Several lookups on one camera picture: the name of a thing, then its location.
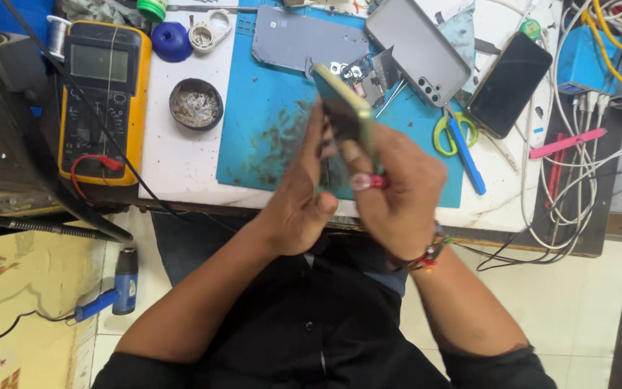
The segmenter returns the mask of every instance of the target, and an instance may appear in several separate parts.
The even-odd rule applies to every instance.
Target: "right hand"
[[[373,238],[396,258],[415,260],[433,243],[434,214],[447,169],[402,132],[378,123],[373,130],[388,187],[355,191],[359,216]],[[345,140],[340,150],[352,174],[374,174],[370,159],[356,142]]]

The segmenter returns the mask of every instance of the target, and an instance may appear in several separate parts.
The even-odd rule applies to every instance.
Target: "digital multimeter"
[[[59,173],[63,177],[71,177],[71,166],[79,157],[106,155],[124,167],[115,171],[87,158],[75,168],[77,180],[99,185],[137,182],[92,115],[105,121],[112,137],[140,172],[151,53],[150,39],[135,28],[88,21],[69,26],[64,64],[94,111],[89,111],[76,90],[64,87],[59,137]]]

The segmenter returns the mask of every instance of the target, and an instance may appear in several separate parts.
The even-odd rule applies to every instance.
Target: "red probe wire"
[[[81,190],[81,187],[78,185],[78,179],[76,178],[76,166],[78,166],[78,163],[83,161],[86,158],[98,159],[101,164],[115,171],[121,169],[122,167],[124,167],[124,165],[121,162],[115,161],[109,158],[108,156],[104,156],[104,155],[89,154],[89,155],[81,155],[80,157],[76,158],[76,160],[71,165],[71,182],[73,182],[73,186],[76,188],[76,190],[78,191],[78,194],[81,195],[82,198],[84,198],[86,201],[90,201],[91,203],[95,203],[97,201],[93,201],[89,199],[86,196],[86,194],[83,193],[83,191]]]

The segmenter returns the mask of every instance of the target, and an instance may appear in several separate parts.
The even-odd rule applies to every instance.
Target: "yellow wall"
[[[99,289],[103,259],[101,241],[32,231],[0,237],[0,333],[34,309],[53,317],[70,313],[80,297]],[[21,318],[0,339],[0,387],[18,369],[21,389],[87,387],[90,366],[77,371],[77,359],[92,360],[94,333],[95,320],[69,327]]]

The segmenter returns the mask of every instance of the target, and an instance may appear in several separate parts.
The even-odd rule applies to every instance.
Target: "hand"
[[[320,100],[311,109],[306,136],[272,199],[252,221],[272,255],[297,255],[310,249],[337,210],[330,192],[316,193],[321,179],[324,114]]]
[[[415,260],[433,242],[434,213],[447,170],[402,132],[375,123],[374,133],[388,187],[355,191],[359,216],[373,238],[395,257]],[[374,173],[353,140],[343,141],[340,151],[352,174]]]

